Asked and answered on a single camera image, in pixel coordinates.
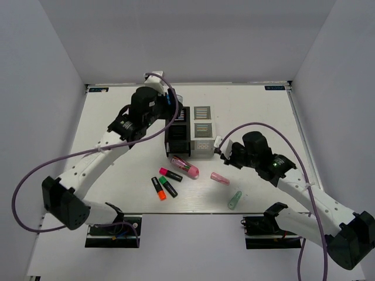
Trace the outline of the blue glue jar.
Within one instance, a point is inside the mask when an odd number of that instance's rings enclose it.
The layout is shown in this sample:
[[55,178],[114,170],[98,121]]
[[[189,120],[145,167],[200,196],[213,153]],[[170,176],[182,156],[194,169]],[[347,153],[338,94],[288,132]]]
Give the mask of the blue glue jar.
[[176,107],[178,107],[178,101],[183,103],[183,98],[180,95],[177,95],[174,88],[168,88],[167,92],[165,93],[166,102],[174,111]]

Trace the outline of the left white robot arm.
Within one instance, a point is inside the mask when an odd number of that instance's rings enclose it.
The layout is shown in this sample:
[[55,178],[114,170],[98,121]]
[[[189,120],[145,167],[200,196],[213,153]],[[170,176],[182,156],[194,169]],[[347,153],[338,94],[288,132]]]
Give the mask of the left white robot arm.
[[124,106],[109,124],[93,152],[85,154],[72,168],[56,179],[42,182],[45,209],[70,230],[81,225],[103,225],[110,233],[119,233],[124,226],[124,214],[111,203],[95,203],[85,199],[90,187],[122,155],[146,135],[157,120],[170,122],[183,107],[183,98],[172,90],[160,94],[143,86],[132,94],[131,103]]

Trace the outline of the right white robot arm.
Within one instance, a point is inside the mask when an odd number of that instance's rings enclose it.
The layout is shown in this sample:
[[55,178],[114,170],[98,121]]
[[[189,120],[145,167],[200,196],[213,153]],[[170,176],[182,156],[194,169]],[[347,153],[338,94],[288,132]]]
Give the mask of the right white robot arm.
[[216,149],[225,165],[248,167],[274,187],[296,199],[311,217],[277,202],[264,212],[265,228],[291,231],[325,249],[340,267],[352,270],[374,249],[374,217],[345,207],[318,187],[284,155],[272,152],[262,133],[249,132],[242,142],[221,143]]

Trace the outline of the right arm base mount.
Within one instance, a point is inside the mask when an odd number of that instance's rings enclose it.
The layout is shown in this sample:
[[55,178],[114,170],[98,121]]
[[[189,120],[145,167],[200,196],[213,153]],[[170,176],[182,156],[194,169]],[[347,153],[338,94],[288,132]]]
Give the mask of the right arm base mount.
[[275,203],[261,215],[245,215],[241,225],[244,228],[246,249],[300,249],[300,236],[281,229],[275,220],[287,208],[284,203]]

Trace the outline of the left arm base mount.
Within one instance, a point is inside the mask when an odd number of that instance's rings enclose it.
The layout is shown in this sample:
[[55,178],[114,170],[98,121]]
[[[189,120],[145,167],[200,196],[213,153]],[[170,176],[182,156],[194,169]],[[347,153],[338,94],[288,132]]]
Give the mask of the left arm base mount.
[[120,208],[105,203],[105,222],[95,222],[87,230],[86,248],[139,248],[141,241],[142,215],[128,215]]

